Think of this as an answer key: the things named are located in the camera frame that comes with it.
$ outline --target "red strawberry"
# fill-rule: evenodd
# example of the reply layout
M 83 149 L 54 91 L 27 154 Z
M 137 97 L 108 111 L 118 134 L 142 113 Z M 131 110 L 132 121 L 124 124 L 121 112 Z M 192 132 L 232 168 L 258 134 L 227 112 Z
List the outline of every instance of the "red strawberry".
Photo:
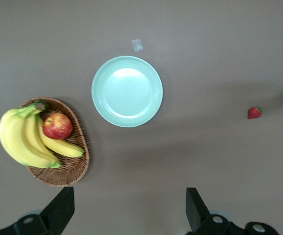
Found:
M 248 119 L 259 118 L 262 115 L 262 109 L 259 107 L 252 107 L 248 111 Z

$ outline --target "banana bunch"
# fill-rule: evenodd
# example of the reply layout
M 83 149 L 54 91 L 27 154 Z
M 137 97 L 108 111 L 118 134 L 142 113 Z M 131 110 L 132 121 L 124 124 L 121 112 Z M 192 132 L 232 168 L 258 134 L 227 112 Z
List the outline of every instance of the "banana bunch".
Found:
M 38 168 L 60 168 L 60 160 L 49 150 L 67 157 L 80 157 L 84 150 L 65 140 L 53 140 L 43 133 L 39 113 L 45 104 L 35 103 L 7 111 L 0 119 L 0 142 L 18 163 Z

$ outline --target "ceramic plate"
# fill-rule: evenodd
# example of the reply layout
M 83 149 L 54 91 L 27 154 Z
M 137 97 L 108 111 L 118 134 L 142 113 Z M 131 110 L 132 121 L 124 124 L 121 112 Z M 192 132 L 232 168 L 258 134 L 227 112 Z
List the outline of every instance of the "ceramic plate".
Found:
M 119 56 L 105 62 L 97 71 L 91 94 L 105 120 L 121 127 L 136 127 L 157 113 L 163 87 L 149 63 L 133 56 Z

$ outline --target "red apple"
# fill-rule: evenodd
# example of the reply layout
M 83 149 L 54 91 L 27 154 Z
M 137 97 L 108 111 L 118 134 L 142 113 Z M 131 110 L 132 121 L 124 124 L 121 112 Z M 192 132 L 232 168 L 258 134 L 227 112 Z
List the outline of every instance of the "red apple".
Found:
M 43 131 L 49 138 L 63 140 L 72 133 L 73 124 L 66 115 L 53 113 L 44 121 Z

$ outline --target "fruit basket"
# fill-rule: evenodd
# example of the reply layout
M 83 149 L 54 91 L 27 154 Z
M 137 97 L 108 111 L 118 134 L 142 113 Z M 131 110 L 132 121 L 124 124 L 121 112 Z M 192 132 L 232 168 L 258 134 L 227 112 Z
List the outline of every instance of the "fruit basket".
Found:
M 84 135 L 79 120 L 75 113 L 62 101 L 50 97 L 37 97 L 26 101 L 21 107 L 30 105 L 37 100 L 44 100 L 49 107 L 40 113 L 40 117 L 45 120 L 52 113 L 63 113 L 68 116 L 73 123 L 73 132 L 66 141 L 80 146 L 84 149 L 83 156 L 79 158 L 70 158 L 58 153 L 53 154 L 61 161 L 60 168 L 37 168 L 28 166 L 30 173 L 38 180 L 48 185 L 65 187 L 79 181 L 87 172 L 89 166 L 89 147 L 87 138 Z

